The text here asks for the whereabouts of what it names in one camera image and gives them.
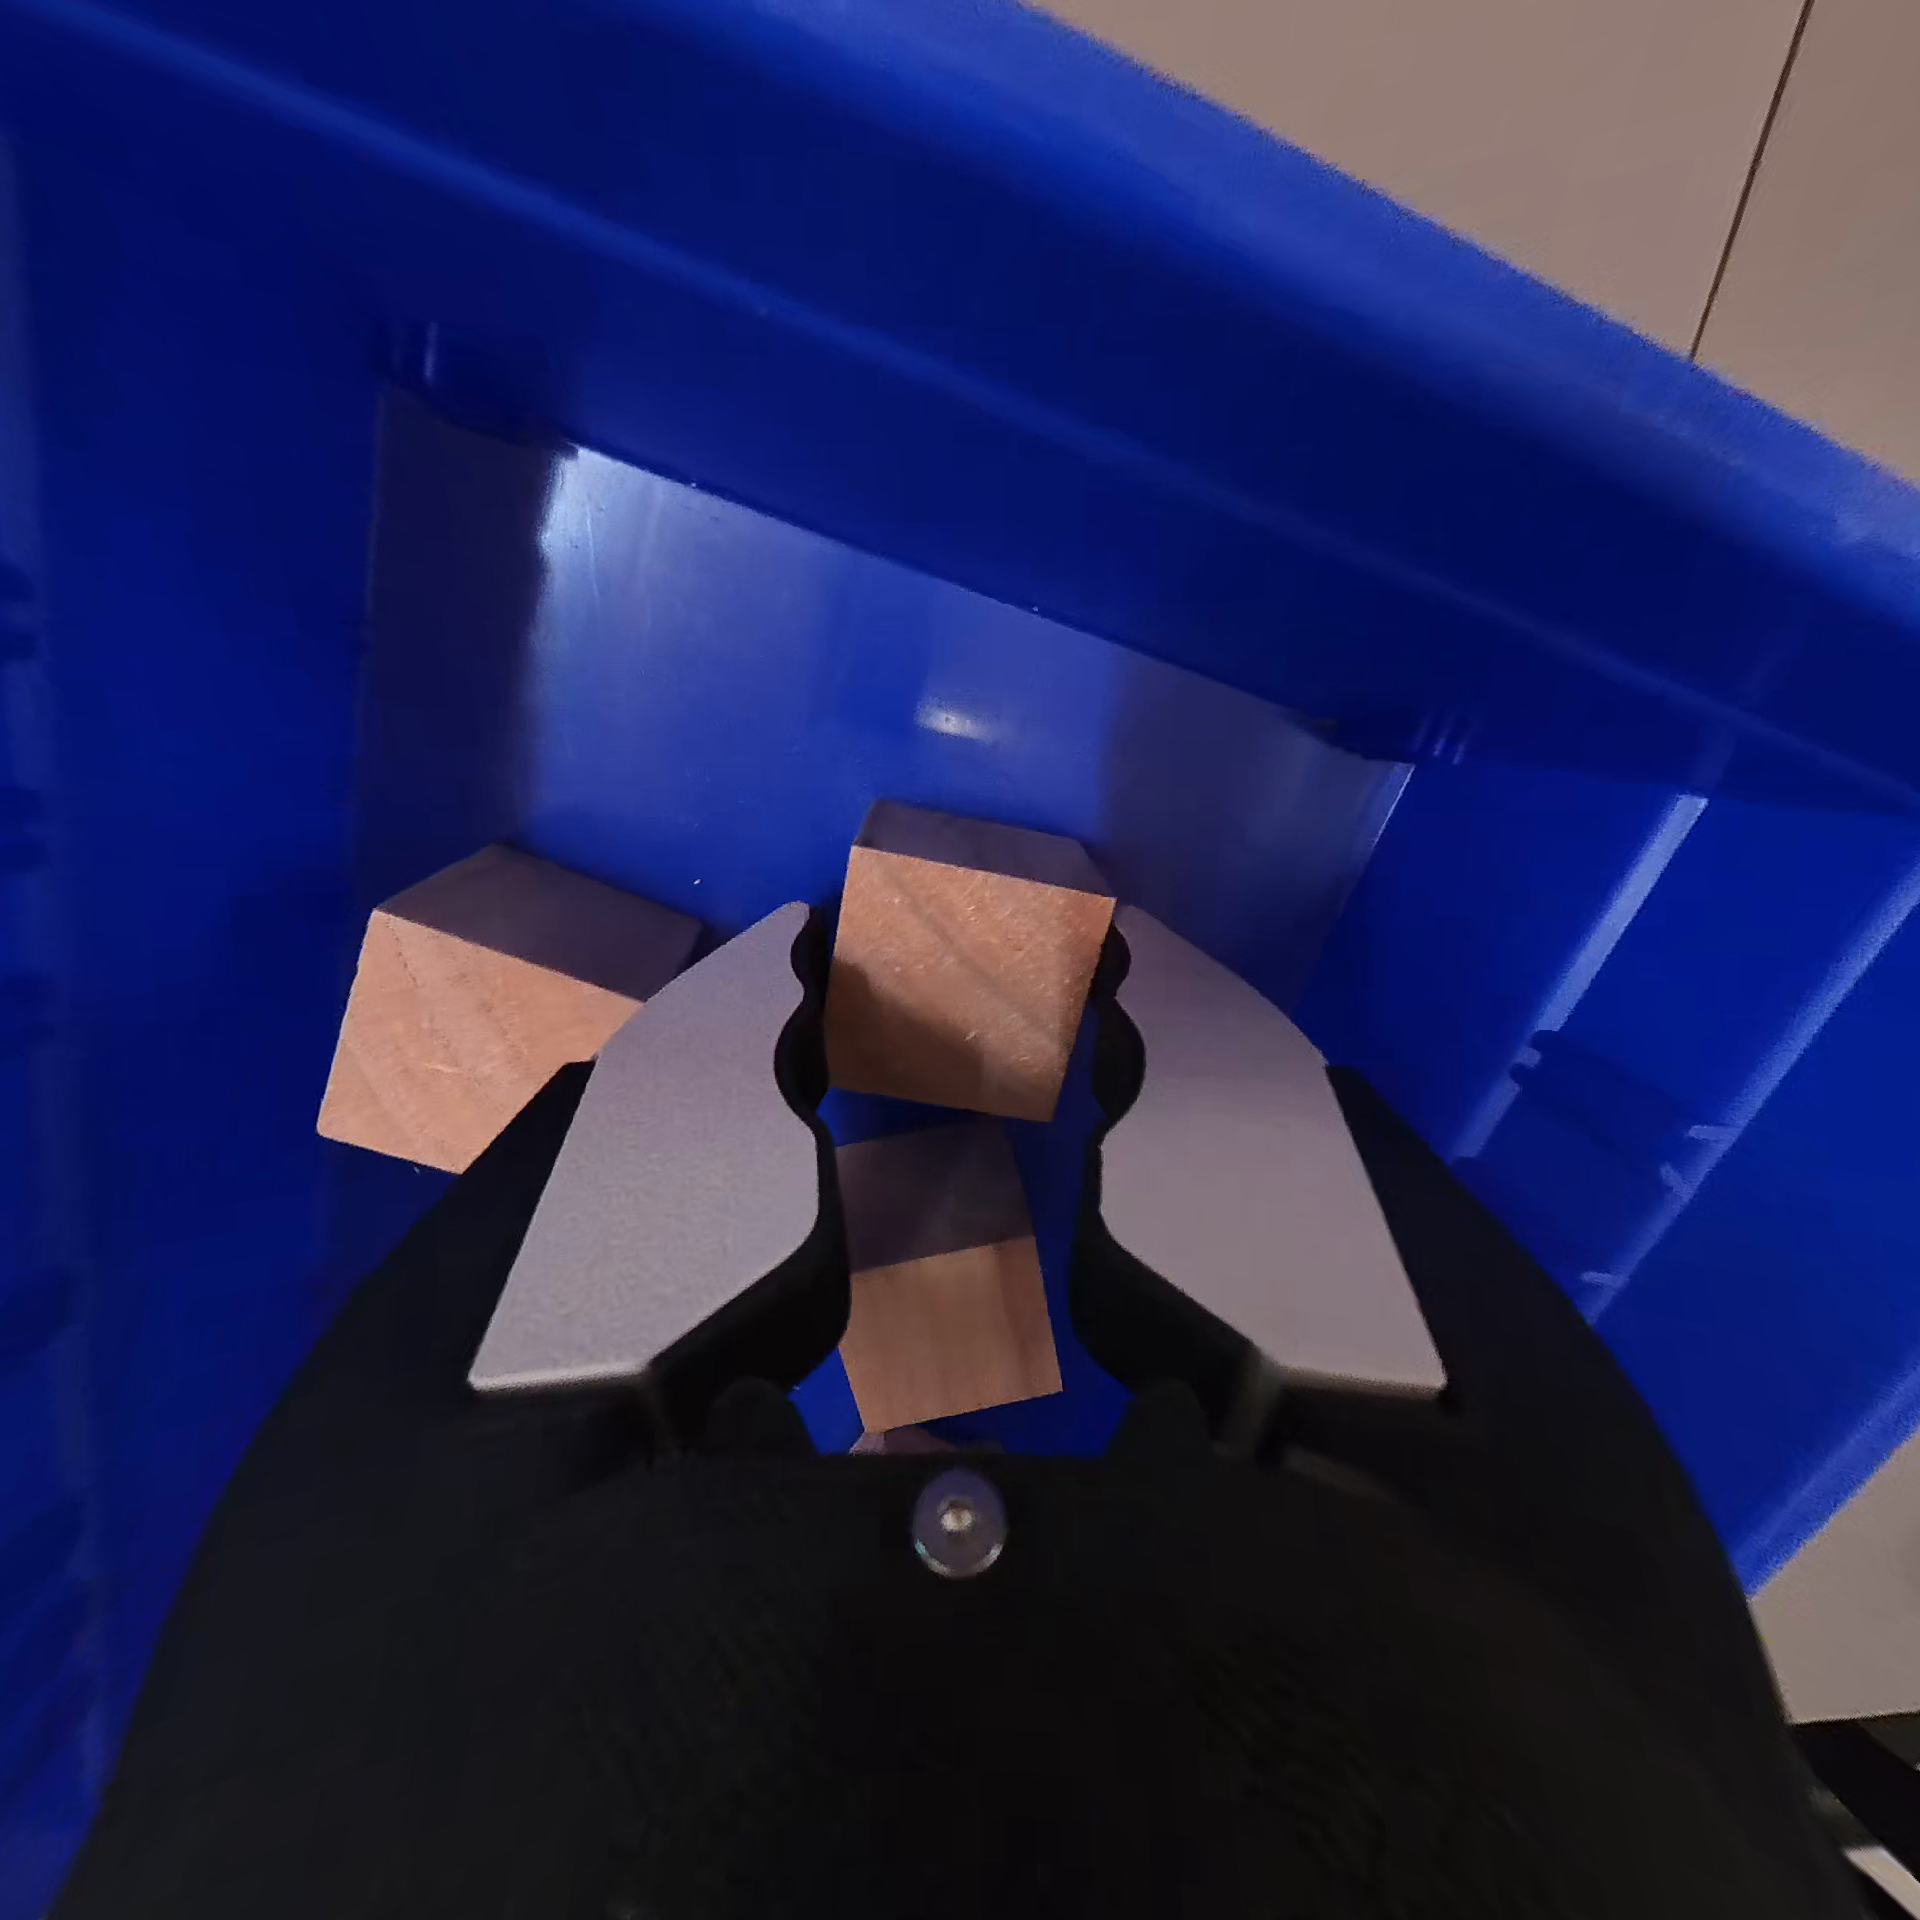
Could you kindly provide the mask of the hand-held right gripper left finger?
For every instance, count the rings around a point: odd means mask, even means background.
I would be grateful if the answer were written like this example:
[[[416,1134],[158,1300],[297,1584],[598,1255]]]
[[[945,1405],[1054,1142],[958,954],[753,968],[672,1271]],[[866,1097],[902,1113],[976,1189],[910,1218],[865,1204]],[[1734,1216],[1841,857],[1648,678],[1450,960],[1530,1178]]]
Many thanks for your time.
[[[785,902],[660,986],[592,1062],[481,1334],[483,1399],[639,1389],[702,1420],[793,1389],[848,1328],[825,911]]]

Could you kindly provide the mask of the blue plastic bin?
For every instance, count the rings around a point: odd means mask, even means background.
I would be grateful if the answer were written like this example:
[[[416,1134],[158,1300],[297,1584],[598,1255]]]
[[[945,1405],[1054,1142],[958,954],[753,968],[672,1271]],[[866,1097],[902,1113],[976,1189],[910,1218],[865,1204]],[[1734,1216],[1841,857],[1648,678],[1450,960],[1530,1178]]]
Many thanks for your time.
[[[1080,836],[1782,1568],[1915,1425],[1915,524],[1014,4],[6,4],[6,1914],[442,1196],[311,1124],[494,834]]]

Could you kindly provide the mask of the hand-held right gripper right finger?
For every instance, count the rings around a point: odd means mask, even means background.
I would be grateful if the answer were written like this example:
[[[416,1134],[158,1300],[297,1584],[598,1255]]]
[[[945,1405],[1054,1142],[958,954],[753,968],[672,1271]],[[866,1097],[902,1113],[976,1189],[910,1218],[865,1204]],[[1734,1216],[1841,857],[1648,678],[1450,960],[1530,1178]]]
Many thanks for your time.
[[[1214,1437],[1262,1437],[1292,1389],[1438,1402],[1448,1367],[1307,1036],[1137,905],[1088,1008],[1071,1261],[1088,1354],[1137,1393],[1184,1385]]]

